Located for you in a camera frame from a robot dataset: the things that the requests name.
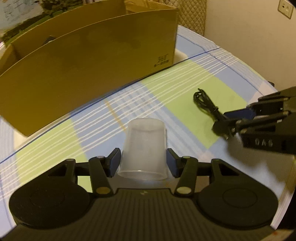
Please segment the translucent plastic cup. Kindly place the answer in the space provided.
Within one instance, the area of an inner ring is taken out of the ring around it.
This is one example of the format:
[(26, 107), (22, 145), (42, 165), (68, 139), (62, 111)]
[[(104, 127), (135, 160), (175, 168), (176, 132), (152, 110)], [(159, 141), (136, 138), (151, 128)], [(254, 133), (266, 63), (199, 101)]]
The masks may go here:
[(158, 181), (167, 178), (166, 127), (155, 118), (136, 118), (127, 126), (118, 174), (124, 178)]

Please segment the checkered bed sheet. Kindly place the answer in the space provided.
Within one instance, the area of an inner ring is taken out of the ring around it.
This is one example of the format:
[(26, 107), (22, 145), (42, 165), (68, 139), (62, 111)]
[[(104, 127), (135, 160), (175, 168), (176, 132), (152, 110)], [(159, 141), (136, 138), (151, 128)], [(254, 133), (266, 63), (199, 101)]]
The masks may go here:
[(179, 27), (177, 64), (102, 100), (67, 114), (26, 138), (1, 120), (1, 234), (15, 222), (8, 201), (15, 189), (67, 158), (88, 161), (122, 148), (134, 118), (166, 125), (166, 145), (201, 162), (220, 158), (269, 187), (280, 204), (277, 228), (292, 198), (293, 156), (245, 149), (239, 136), (226, 141), (212, 132), (213, 121), (193, 102), (203, 89), (221, 112), (241, 109), (275, 92), (262, 76), (214, 42)]

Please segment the brown cardboard box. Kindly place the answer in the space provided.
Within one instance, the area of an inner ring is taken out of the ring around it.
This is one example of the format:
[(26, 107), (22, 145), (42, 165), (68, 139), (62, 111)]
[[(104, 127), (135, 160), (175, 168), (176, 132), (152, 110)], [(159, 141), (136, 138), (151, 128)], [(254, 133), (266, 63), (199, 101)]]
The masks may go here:
[(1, 58), (1, 116), (30, 136), (65, 114), (170, 67), (179, 11), (99, 1), (22, 34)]

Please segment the beige quilted chair cover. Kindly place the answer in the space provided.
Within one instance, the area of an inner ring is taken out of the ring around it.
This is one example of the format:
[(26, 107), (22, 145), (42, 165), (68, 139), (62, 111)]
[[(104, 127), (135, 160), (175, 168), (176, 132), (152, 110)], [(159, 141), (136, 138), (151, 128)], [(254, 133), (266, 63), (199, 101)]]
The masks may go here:
[(206, 22), (206, 0), (164, 0), (159, 3), (179, 10), (179, 25), (204, 35)]

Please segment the blue milk carton box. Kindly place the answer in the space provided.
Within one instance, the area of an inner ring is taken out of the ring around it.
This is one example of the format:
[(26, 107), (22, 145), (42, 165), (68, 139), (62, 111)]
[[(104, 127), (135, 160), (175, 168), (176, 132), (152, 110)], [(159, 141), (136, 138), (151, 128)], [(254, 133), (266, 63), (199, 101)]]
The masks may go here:
[(1, 42), (52, 15), (62, 1), (1, 1)]

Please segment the wall power socket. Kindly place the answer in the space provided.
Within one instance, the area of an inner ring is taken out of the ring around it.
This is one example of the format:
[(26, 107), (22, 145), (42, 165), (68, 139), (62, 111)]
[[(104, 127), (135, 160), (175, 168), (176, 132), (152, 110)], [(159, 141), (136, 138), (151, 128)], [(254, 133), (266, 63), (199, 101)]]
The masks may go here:
[(277, 10), (288, 19), (292, 18), (293, 5), (288, 0), (279, 0)]

